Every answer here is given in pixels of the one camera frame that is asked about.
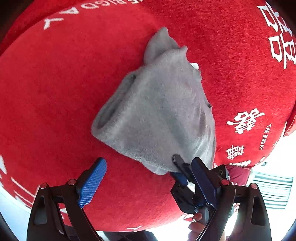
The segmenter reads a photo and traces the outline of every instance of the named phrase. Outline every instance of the folded gray garment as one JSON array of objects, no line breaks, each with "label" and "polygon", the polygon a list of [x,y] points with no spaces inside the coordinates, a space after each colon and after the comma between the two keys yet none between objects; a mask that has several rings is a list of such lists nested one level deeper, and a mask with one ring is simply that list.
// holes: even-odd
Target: folded gray garment
[{"label": "folded gray garment", "polygon": [[117,152],[158,175],[177,171],[172,155],[211,169],[216,148],[211,105],[200,71],[160,29],[149,41],[144,65],[129,73],[93,121],[91,132]]}]

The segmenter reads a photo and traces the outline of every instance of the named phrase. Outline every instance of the gray fabric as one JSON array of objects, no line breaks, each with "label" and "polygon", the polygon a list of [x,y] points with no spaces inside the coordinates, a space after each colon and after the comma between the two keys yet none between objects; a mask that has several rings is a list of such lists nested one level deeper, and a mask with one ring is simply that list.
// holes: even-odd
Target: gray fabric
[{"label": "gray fabric", "polygon": [[173,154],[191,163],[200,157],[211,169],[215,122],[200,71],[160,29],[149,41],[144,65],[128,74],[93,121],[91,132],[117,152],[158,175],[177,171]]}]

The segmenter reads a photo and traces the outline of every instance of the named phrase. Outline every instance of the finger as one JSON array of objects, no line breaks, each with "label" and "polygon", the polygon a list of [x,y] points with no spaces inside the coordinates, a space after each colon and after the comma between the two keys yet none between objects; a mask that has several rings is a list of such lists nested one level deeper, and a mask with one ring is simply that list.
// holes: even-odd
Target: finger
[{"label": "finger", "polygon": [[199,220],[201,220],[201,219],[202,219],[202,214],[201,214],[201,213],[196,213],[196,214],[194,214],[194,215],[193,215],[193,219],[194,219],[195,221],[199,221]]},{"label": "finger", "polygon": [[193,232],[201,233],[205,226],[199,222],[192,222],[191,224],[189,224],[188,228]]},{"label": "finger", "polygon": [[188,234],[188,241],[196,241],[196,239],[197,239],[198,236],[199,236],[199,233],[190,232]]}]

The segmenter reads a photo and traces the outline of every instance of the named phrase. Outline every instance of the human hand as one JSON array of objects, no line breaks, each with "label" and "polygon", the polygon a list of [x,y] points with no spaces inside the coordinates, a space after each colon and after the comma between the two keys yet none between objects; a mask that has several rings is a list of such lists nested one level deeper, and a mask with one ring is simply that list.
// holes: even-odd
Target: human hand
[{"label": "human hand", "polygon": [[[205,226],[203,224],[198,222],[199,220],[201,220],[201,218],[202,218],[202,215],[200,213],[194,214],[193,219],[196,222],[192,222],[192,223],[189,224],[188,228],[191,230],[191,232],[188,234],[188,240],[187,241],[196,241],[196,239],[198,238],[200,233],[205,228]],[[226,240],[226,236],[225,236],[225,233],[223,232],[223,234],[222,234],[219,241],[225,241],[225,240]]]}]

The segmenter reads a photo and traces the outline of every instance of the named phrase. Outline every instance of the white striped vent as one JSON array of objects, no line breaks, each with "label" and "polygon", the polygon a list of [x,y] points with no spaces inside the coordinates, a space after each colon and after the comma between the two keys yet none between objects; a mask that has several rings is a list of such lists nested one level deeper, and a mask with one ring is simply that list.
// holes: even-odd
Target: white striped vent
[{"label": "white striped vent", "polygon": [[292,177],[279,177],[256,172],[253,182],[259,186],[266,208],[286,208],[293,183]]}]

